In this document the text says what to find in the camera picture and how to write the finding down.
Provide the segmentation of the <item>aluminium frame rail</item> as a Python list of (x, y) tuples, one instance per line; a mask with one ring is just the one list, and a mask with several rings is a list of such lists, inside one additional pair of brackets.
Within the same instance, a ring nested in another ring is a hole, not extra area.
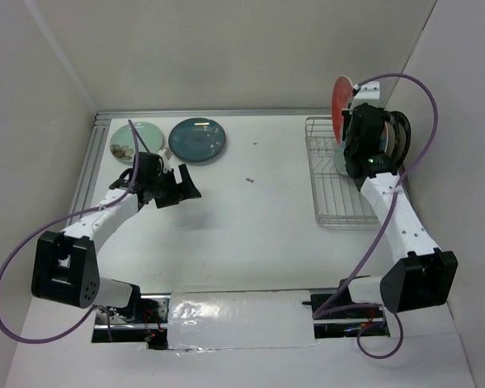
[(330, 108), (270, 108), (270, 109), (192, 109), (153, 111), (111, 111), (98, 112), (96, 123), (114, 119), (214, 117), (214, 116), (329, 116)]
[(92, 206), (95, 184), (106, 148), (109, 128), (110, 120), (99, 120), (98, 123), (94, 123), (70, 206), (71, 213)]

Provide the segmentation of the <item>mint green flower plate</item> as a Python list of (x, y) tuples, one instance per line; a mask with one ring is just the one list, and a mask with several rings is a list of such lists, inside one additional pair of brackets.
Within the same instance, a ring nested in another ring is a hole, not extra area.
[(334, 150), (334, 165), (336, 171), (343, 176), (347, 176), (346, 162), (344, 158), (345, 143), (342, 141)]
[[(149, 122), (135, 121), (137, 143), (141, 152), (158, 152), (164, 145), (164, 135), (161, 129)], [(135, 157), (135, 142), (132, 129), (125, 124), (117, 129), (110, 140), (110, 153), (118, 162), (132, 165)]]

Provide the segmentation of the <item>dark teal plate back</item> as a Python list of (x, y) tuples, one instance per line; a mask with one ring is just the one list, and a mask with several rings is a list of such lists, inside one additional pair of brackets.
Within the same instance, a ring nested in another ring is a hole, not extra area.
[(226, 146), (226, 131), (215, 120), (190, 118), (179, 122), (167, 139), (171, 152), (184, 162), (203, 163)]

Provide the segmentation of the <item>black rimmed beige plate back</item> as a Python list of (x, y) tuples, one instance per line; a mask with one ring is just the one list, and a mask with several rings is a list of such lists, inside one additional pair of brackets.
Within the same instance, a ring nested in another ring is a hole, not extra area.
[(385, 124), (388, 130), (388, 142), (386, 154), (390, 156), (393, 164), (399, 167), (401, 156), (406, 144), (406, 132), (404, 120), (399, 111), (385, 113)]

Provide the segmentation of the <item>aluminium frame rail back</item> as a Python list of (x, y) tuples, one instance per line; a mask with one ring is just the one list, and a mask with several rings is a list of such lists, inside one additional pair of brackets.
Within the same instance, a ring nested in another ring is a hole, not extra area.
[(114, 119), (214, 117), (214, 116), (329, 116), (330, 108), (270, 108), (270, 109), (192, 109), (153, 111), (111, 111), (98, 112), (96, 123)]

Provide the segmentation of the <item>black rimmed beige plate front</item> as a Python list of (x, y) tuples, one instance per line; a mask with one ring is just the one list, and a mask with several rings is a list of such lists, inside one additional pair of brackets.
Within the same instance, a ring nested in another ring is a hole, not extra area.
[(394, 164), (396, 168), (399, 169), (402, 166), (410, 148), (411, 124), (404, 113), (399, 111), (392, 111), (391, 114), (395, 118), (395, 122), (399, 130), (398, 141), (395, 145), (392, 155)]

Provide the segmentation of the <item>mint green flower plate back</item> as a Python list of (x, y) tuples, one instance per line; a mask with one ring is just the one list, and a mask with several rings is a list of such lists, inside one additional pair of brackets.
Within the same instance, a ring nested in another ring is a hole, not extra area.
[[(164, 145), (164, 135), (161, 129), (149, 122), (135, 121), (137, 143), (141, 152), (158, 152)], [(125, 124), (117, 129), (110, 140), (110, 153), (118, 162), (132, 165), (135, 157), (135, 142), (132, 129)]]

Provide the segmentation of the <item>black rimmed beige plate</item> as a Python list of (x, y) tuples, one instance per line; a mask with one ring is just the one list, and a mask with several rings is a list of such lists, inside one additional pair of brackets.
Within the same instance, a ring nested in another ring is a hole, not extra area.
[(404, 113), (399, 111), (392, 111), (391, 114), (395, 118), (395, 122), (399, 130), (398, 141), (395, 145), (392, 155), (394, 164), (396, 168), (399, 169), (402, 166), (410, 148), (411, 124)]
[(393, 164), (399, 167), (401, 156), (406, 144), (406, 132), (404, 120), (399, 111), (385, 113), (385, 124), (388, 130), (388, 142), (386, 154), (390, 156)]

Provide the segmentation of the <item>red teal floral plate back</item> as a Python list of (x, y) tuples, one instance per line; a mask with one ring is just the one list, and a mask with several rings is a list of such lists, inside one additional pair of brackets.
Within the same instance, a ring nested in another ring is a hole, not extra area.
[(353, 91), (353, 84), (349, 77), (341, 75), (336, 79), (331, 96), (331, 120), (338, 145), (342, 141), (343, 110), (347, 108), (348, 101), (353, 97)]

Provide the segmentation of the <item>red teal floral plate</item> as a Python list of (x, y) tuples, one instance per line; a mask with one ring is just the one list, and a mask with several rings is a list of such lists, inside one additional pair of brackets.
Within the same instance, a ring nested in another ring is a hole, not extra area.
[(336, 79), (331, 96), (331, 120), (338, 145), (342, 141), (343, 110), (347, 108), (348, 101), (353, 97), (353, 91), (353, 84), (349, 77), (341, 75)]
[(388, 155), (391, 155), (392, 145), (390, 144), (390, 119), (388, 115), (383, 114), (384, 127), (380, 136), (380, 150)]

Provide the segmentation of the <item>white foil cover sheet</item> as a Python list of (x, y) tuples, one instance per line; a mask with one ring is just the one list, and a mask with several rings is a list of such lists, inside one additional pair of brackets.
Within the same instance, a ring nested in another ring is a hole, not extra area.
[(173, 293), (168, 348), (180, 351), (316, 345), (307, 291)]

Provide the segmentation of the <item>mint green flower plate front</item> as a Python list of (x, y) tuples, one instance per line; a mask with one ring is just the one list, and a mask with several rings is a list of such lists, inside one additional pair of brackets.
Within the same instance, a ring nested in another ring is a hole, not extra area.
[(344, 158), (345, 143), (342, 141), (334, 150), (334, 165), (336, 171), (343, 176), (347, 176), (346, 162)]

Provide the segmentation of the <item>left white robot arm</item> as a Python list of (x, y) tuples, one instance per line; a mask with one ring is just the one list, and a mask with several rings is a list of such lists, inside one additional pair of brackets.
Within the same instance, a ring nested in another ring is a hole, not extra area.
[(128, 219), (150, 202), (162, 209), (201, 196), (185, 164), (177, 169), (161, 153), (142, 152), (91, 213), (37, 240), (32, 295), (68, 306), (114, 309), (127, 323), (143, 313), (139, 286), (102, 277), (97, 255)]

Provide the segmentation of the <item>aluminium frame rail left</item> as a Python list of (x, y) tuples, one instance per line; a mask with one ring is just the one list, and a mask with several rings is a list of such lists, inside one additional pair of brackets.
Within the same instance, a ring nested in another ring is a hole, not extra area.
[(109, 128), (110, 120), (99, 120), (98, 123), (94, 123), (70, 206), (71, 213), (92, 206), (95, 184), (106, 148)]

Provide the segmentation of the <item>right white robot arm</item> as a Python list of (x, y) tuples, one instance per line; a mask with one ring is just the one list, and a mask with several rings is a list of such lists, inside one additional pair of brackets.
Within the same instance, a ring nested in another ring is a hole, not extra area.
[(458, 259), (443, 251), (425, 231), (407, 199), (393, 159), (381, 148), (383, 110), (363, 103), (352, 111), (344, 158), (348, 176), (382, 225), (393, 267), (382, 277), (356, 277), (336, 298), (338, 311), (356, 316), (365, 303), (391, 313), (447, 302)]

